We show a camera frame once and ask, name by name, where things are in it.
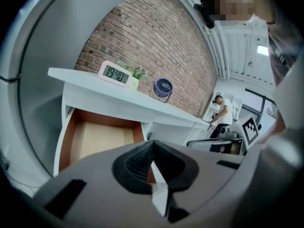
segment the digital clock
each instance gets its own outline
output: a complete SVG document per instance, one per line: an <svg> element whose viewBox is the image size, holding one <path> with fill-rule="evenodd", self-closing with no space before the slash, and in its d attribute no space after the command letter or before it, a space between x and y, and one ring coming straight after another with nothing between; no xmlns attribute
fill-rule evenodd
<svg viewBox="0 0 304 228"><path fill-rule="evenodd" d="M131 72L110 61L102 63L98 77L122 87L128 87L132 80Z"/></svg>

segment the person in white shirt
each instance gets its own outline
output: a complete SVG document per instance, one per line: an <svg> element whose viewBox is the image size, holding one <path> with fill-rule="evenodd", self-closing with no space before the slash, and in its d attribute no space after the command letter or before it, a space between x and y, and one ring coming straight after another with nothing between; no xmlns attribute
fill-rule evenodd
<svg viewBox="0 0 304 228"><path fill-rule="evenodd" d="M214 122L218 122L218 125L216 129L211 134L210 138L217 138L220 130L222 127L229 126L233 123L233 107L231 104L231 101L229 99L225 99L220 95L217 95L214 100L214 103L220 105L219 113L215 115L212 121L210 121L210 124L213 124ZM219 145L212 145L210 148L211 152L220 152L220 146Z"/></svg>

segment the brick wall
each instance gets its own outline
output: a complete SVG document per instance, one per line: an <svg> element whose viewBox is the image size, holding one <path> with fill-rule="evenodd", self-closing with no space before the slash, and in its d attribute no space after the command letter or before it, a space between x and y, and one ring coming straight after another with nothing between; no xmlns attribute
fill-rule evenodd
<svg viewBox="0 0 304 228"><path fill-rule="evenodd" d="M207 44L178 0L123 0L92 32L76 69L98 72L104 60L144 67L148 78L138 89L145 93L156 79L169 79L169 103L195 116L216 83Z"/></svg>

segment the white ceiling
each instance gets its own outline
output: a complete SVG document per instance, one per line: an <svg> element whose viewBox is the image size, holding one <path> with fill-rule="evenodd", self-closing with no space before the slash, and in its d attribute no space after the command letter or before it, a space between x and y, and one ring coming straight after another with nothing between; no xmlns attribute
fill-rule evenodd
<svg viewBox="0 0 304 228"><path fill-rule="evenodd" d="M221 21L216 23L215 31L216 35L213 34L213 37L218 36L220 41L218 44L215 43L217 55L224 57L217 65L218 76L240 79L273 91L275 82L269 57L257 53L259 45L268 47L266 23L259 19L249 24Z"/></svg>

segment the open drawer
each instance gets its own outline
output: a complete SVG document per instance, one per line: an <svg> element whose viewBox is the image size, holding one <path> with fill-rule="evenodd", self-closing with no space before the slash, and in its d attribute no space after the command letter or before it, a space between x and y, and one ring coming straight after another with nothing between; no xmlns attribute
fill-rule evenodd
<svg viewBox="0 0 304 228"><path fill-rule="evenodd" d="M54 176L97 152L144 141L140 122L72 108L63 124L54 160Z"/></svg>

